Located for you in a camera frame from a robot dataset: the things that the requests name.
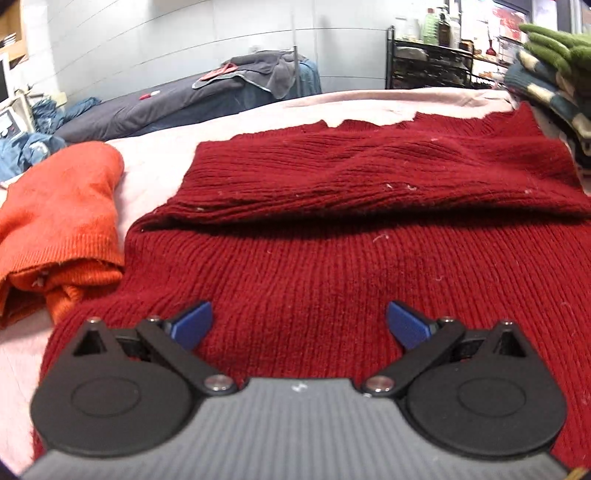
gray gripper base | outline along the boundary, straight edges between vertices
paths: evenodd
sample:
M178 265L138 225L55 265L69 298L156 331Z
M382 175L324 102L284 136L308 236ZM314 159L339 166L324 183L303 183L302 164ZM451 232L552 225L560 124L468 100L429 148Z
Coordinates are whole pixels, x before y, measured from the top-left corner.
M425 441L396 404L349 380L255 378L206 400L148 452L89 459L52 451L24 480L562 480L550 455L512 462L455 456Z

metal screw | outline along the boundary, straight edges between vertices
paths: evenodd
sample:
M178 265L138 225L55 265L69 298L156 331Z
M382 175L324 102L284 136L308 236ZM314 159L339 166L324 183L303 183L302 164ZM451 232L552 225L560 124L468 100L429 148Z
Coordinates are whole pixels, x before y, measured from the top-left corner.
M218 374L207 377L204 384L209 390L213 390L214 392L224 392L232 388L234 380L227 375Z
M376 375L375 377L368 378L365 382L365 388L374 393L389 392L394 388L394 380L385 375Z

orange sweater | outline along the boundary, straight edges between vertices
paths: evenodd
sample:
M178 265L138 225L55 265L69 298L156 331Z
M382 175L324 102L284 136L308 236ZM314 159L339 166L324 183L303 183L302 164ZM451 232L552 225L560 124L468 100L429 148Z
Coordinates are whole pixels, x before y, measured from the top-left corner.
M54 322L121 279L113 191L120 153L74 145L10 185L0 208L0 327L47 306Z

pink bedsheet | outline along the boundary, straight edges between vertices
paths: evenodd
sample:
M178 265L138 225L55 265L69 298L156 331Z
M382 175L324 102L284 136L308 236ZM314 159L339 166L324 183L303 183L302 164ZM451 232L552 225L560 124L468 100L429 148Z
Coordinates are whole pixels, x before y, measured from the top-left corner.
M344 119L377 125L413 119L416 112L459 118L512 109L509 94L493 90L429 88L328 93L274 103L198 125L109 142L123 155L125 173L115 192L121 244L136 219L177 191L199 142L227 140L241 133L311 124L335 127ZM6 191L0 189L0 205ZM31 463L28 405L37 386L43 350L51 332L45 310L0 332L0 459L20 473Z

black metal rack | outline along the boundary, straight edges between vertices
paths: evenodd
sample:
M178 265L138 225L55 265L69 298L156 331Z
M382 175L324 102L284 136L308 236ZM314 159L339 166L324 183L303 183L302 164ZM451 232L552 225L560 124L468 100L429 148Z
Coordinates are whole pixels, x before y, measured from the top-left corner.
M387 30L386 39L386 89L470 88L473 52L396 40L394 27ZM412 51L418 58L409 58L401 47L418 49Z

